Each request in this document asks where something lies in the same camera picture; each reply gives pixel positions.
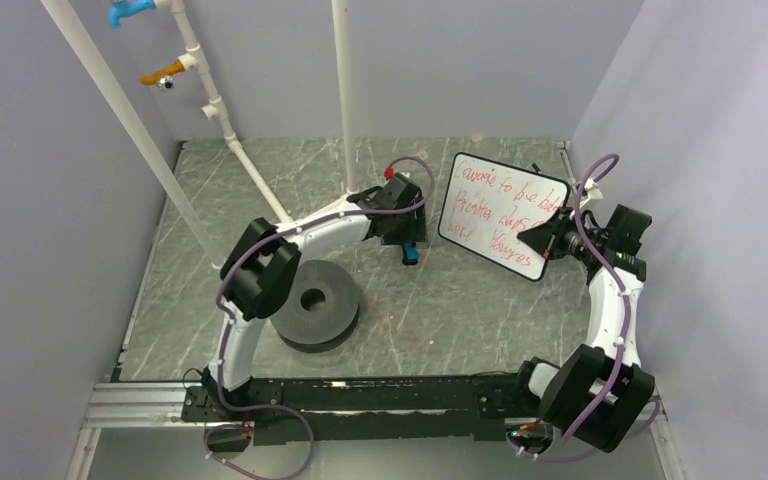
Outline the black framed whiteboard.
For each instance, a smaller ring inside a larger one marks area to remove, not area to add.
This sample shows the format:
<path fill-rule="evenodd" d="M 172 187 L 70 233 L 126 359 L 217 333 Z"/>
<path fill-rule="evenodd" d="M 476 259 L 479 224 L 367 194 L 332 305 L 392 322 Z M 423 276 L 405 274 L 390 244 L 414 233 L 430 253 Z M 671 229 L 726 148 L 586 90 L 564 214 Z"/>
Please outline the black framed whiteboard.
<path fill-rule="evenodd" d="M 559 178 L 465 152 L 453 158 L 438 235 L 527 280 L 544 276 L 542 247 L 517 239 L 567 205 L 570 185 Z"/>

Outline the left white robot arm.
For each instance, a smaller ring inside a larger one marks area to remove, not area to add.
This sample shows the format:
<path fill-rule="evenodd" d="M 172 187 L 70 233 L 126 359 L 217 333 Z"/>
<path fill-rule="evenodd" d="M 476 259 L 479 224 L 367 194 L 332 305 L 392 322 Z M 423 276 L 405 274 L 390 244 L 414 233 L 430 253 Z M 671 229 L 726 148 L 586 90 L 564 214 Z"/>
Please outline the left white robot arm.
<path fill-rule="evenodd" d="M 224 314 L 214 358 L 201 375 L 208 407 L 224 420 L 246 409 L 252 362 L 265 321 L 290 297 L 299 267 L 346 244 L 380 239 L 415 265 L 427 238 L 421 187 L 401 173 L 290 223 L 253 220 L 220 269 L 216 305 Z"/>

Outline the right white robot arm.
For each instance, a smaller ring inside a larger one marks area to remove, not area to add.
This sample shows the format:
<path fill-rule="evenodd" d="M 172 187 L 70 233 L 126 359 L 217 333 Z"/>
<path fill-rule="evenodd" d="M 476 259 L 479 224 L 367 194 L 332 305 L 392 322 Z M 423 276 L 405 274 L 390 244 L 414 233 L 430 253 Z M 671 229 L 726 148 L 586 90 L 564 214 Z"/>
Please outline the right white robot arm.
<path fill-rule="evenodd" d="M 538 357 L 521 365 L 511 401 L 524 415 L 537 413 L 561 437 L 610 453 L 655 389 L 636 346 L 637 303 L 647 277 L 637 254 L 652 218 L 618 205 L 604 227 L 584 221 L 563 208 L 517 236 L 547 260 L 572 257 L 585 267 L 590 314 L 584 342 L 561 366 Z"/>

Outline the blue whiteboard eraser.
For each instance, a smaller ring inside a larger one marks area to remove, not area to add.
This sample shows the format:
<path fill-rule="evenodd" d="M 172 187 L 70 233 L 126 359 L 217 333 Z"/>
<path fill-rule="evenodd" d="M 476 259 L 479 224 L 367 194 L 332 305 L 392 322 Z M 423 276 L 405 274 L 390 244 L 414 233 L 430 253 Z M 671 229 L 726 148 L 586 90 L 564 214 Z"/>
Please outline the blue whiteboard eraser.
<path fill-rule="evenodd" d="M 402 245 L 402 264 L 405 266 L 417 265 L 419 262 L 419 252 L 414 242 Z"/>

